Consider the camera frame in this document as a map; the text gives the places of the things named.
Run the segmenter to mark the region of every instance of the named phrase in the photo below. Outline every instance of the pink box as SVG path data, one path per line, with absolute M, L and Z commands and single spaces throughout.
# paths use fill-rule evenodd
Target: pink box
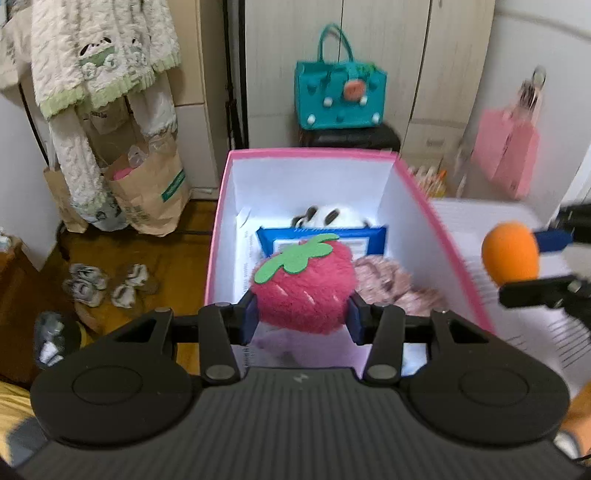
M 348 205 L 386 225 L 387 256 L 413 283 L 437 288 L 450 307 L 492 332 L 453 241 L 397 154 L 372 150 L 288 148 L 228 155 L 207 273 L 206 304 L 236 303 L 263 259 L 260 226 L 286 227 L 311 205 Z

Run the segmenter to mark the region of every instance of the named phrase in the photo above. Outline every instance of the cabinet handle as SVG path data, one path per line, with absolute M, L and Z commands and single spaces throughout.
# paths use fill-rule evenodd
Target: cabinet handle
M 442 138 L 440 138 L 440 139 L 428 138 L 427 139 L 427 146 L 430 148 L 440 148 L 443 146 L 444 143 L 445 143 L 445 140 Z

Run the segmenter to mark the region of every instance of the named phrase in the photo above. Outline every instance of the white wall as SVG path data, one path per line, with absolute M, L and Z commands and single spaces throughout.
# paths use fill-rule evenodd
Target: white wall
M 498 0 L 485 68 L 465 139 L 473 142 L 487 108 L 515 99 L 536 65 L 547 71 L 538 122 L 540 147 L 527 203 L 549 219 L 567 193 L 591 143 L 591 2 Z M 470 177 L 471 196 L 498 198 Z
M 18 90 L 2 92 L 0 226 L 23 240 L 25 253 L 37 268 L 41 268 L 53 249 L 60 221 L 43 178 L 44 166 Z

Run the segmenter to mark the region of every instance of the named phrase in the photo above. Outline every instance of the teal felt bag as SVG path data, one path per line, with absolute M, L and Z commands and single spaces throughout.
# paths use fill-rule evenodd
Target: teal felt bag
M 348 61 L 326 63 L 324 40 L 336 30 Z M 295 111 L 306 130 L 374 127 L 382 123 L 387 74 L 373 63 L 355 61 L 351 45 L 337 24 L 320 35 L 317 61 L 295 67 Z

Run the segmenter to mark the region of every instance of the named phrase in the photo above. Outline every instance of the hanging clothes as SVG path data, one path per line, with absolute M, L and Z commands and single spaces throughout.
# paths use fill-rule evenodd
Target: hanging clothes
M 166 0 L 34 0 L 31 71 L 72 205 L 102 230 L 126 226 L 74 106 L 100 109 L 128 95 L 138 123 L 176 129 L 167 69 L 180 48 Z
M 12 9 L 0 28 L 0 90 L 18 85 L 31 63 L 31 7 Z

